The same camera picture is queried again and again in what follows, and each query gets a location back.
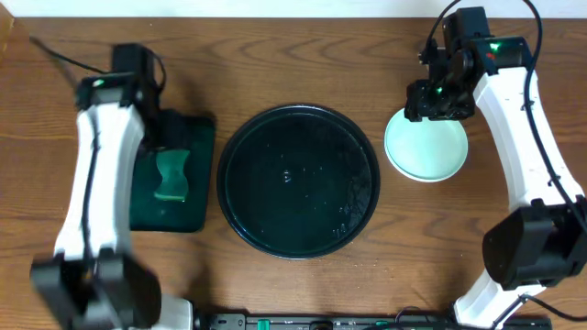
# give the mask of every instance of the green led light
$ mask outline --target green led light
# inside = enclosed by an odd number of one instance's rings
[[[489,47],[490,47],[490,48],[491,48],[493,51],[497,51],[497,50],[500,48],[500,46],[502,46],[502,44],[501,44],[501,43],[490,43],[490,44],[489,44]]]

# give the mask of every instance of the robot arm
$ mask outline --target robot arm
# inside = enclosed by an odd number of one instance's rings
[[[72,198],[55,255],[62,254],[65,260],[84,257],[83,216],[87,216],[91,257],[97,258],[103,248],[130,254],[128,205],[138,145],[145,134],[142,119],[134,105],[96,104],[79,113],[77,129]]]
[[[550,177],[540,158],[532,137],[524,103],[524,67],[498,70],[497,74],[485,73],[473,91],[475,104],[481,109],[492,131],[499,158],[504,168],[509,196],[510,212],[521,206],[529,206],[533,200],[542,199],[545,205],[564,204],[560,193],[550,184]],[[537,76],[534,73],[530,85],[532,111],[539,135],[545,145],[559,181],[569,196],[583,196],[579,184],[573,180],[562,159],[557,143],[550,131],[538,96]]]
[[[161,143],[159,88],[150,50],[113,50],[113,73],[77,91],[78,159],[70,209],[50,260],[30,277],[63,329],[192,330],[190,302],[161,294],[132,257],[128,210],[139,146]]]
[[[482,7],[462,8],[443,24],[445,49],[436,42],[421,60],[429,79],[407,89],[405,116],[419,121],[461,120],[477,105],[491,129],[507,182],[511,214],[483,238],[485,270],[454,304],[457,322],[501,328],[522,295],[536,295],[581,272],[587,235],[551,184],[526,117],[524,82],[529,50],[523,38],[494,38]],[[579,184],[557,148],[538,96],[530,85],[532,112],[559,181],[587,213]]]
[[[538,154],[526,114],[519,107],[524,103],[523,85],[526,75],[527,70],[522,67],[501,69],[492,76],[484,74],[473,92],[475,102],[492,131],[502,162],[510,212],[520,207],[530,207],[532,201],[538,199],[544,205],[564,204],[556,188],[549,184],[550,177]],[[530,93],[533,95],[532,111],[538,132],[560,176],[562,186],[570,196],[583,196],[581,187],[570,176],[548,126],[538,96],[536,74],[533,75]],[[507,291],[485,270],[469,292],[456,301],[455,316],[460,324],[491,327],[495,320],[507,313],[504,320],[497,325],[497,328],[502,328],[504,321],[522,305],[520,302],[515,308],[508,309],[519,296],[537,295],[545,289],[546,286],[536,283],[519,285]]]

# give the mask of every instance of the cable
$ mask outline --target cable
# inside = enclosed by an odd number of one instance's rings
[[[555,314],[556,316],[563,318],[567,321],[571,321],[571,322],[587,322],[587,315],[585,316],[573,316],[573,315],[569,315],[567,313],[561,312],[560,310],[552,307],[551,305],[539,300],[536,297],[533,297],[531,295],[527,295],[527,294],[523,294],[520,296],[522,299],[524,300],[529,300],[532,303],[536,303],[538,304],[540,307],[548,310],[549,312]]]
[[[403,314],[405,311],[407,310],[417,310],[417,311],[421,311],[422,309],[418,306],[405,306],[404,308],[402,308],[402,310],[395,316],[395,322],[398,323],[400,321],[400,319],[402,318]],[[428,315],[424,315],[424,318],[426,318],[427,322],[430,322],[430,320],[428,320]]]
[[[562,187],[562,184],[560,184],[559,176],[554,171],[554,168],[552,167],[552,164],[550,163],[550,158],[548,157],[548,153],[547,153],[546,149],[544,148],[544,144],[542,143],[542,139],[540,138],[540,135],[538,134],[536,122],[534,120],[534,115],[532,114],[533,102],[530,101],[530,83],[532,81],[532,74],[534,73],[534,69],[536,68],[538,56],[540,55],[540,49],[542,47],[542,19],[540,19],[540,14],[538,13],[538,11],[534,7],[534,5],[529,0],[523,0],[523,1],[528,5],[530,10],[532,11],[532,14],[534,14],[534,18],[537,22],[537,27],[538,27],[538,37],[537,37],[536,49],[534,50],[534,54],[532,55],[532,61],[530,61],[529,65],[527,67],[528,73],[526,75],[526,80],[524,81],[524,108],[526,109],[526,115],[528,117],[528,124],[530,125],[530,130],[532,131],[532,136],[534,137],[534,140],[536,141],[538,151],[540,152],[540,156],[542,157],[542,160],[544,161],[544,165],[547,168],[547,172],[548,172],[548,175],[550,176],[550,180],[552,181],[552,184],[554,184],[554,186],[557,188],[557,190],[560,193],[560,196],[565,201],[565,204],[567,205],[567,207],[569,207],[570,211],[577,219],[577,222],[579,223],[582,230],[585,232],[585,234],[587,234],[587,224],[585,224],[585,222],[583,221],[583,216],[581,215],[581,213],[579,212],[579,210],[577,209],[575,204],[572,202],[570,197],[567,195],[567,192],[565,192],[564,188]]]
[[[94,138],[92,140],[92,158],[90,160],[90,169],[88,170],[88,179],[85,183],[85,193],[83,194],[81,222],[83,238],[83,264],[86,266],[87,269],[90,269],[90,267],[92,266],[91,260],[93,258],[93,253],[90,242],[90,227],[88,214],[90,212],[90,195],[92,194],[92,182],[94,181],[95,163],[98,158],[98,149],[100,149],[100,145],[98,144],[98,132],[94,119],[91,115],[88,115],[88,119],[90,120],[90,126],[94,131]]]
[[[430,44],[432,43],[432,38],[434,37],[434,32],[437,30],[438,24],[440,24],[444,15],[446,15],[447,12],[459,2],[460,2],[460,0],[454,0],[449,5],[447,5],[446,8],[444,8],[442,13],[440,13],[440,16],[438,16],[437,21],[434,22],[434,26],[432,26],[432,30],[430,30],[430,34],[428,35],[428,39],[426,40],[426,46],[424,48],[425,52],[428,51],[428,48],[430,47]]]
[[[106,74],[106,71],[102,71],[100,69],[96,69],[93,66],[87,65],[87,64],[83,64],[77,60],[72,60],[70,58],[67,58],[63,55],[61,55],[60,53],[58,53],[57,51],[54,51],[52,49],[50,49],[49,47],[47,47],[40,39],[33,37],[33,36],[29,36],[28,40],[30,41],[30,43],[32,43],[33,45],[37,46],[40,50],[43,50],[45,53],[47,53],[48,55],[50,55],[51,57],[61,60],[61,61],[66,61],[70,64],[79,66],[80,68],[86,69],[87,71],[91,71],[91,72],[97,72],[97,73],[102,73],[102,74]]]
[[[368,326],[362,330],[387,330],[387,329],[401,329],[404,328],[433,328],[433,329],[451,329],[451,330],[487,330],[477,326],[456,324],[452,322],[397,322],[381,325]]]
[[[167,83],[167,72],[165,71],[165,66],[163,65],[163,60],[161,59],[161,57],[159,55],[157,55],[154,51],[151,51],[151,54],[153,55],[153,57],[155,58],[155,60],[157,60],[157,62],[159,63],[159,66],[161,67],[161,83],[159,84],[159,93],[161,94],[163,92],[163,90],[165,89],[165,84]]]

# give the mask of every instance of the black base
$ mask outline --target black base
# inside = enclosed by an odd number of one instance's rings
[[[210,314],[205,327],[194,330],[373,330],[397,329],[392,325],[395,317],[352,317],[352,316],[296,316],[264,315],[245,316],[240,313]],[[402,314],[398,322],[403,329],[445,330],[454,329],[447,320],[434,314]],[[512,318],[504,330],[552,330],[548,318]]]

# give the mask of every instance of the green connector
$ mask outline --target green connector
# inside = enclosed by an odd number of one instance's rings
[[[257,321],[257,330],[269,330],[269,327],[270,327],[269,320]]]

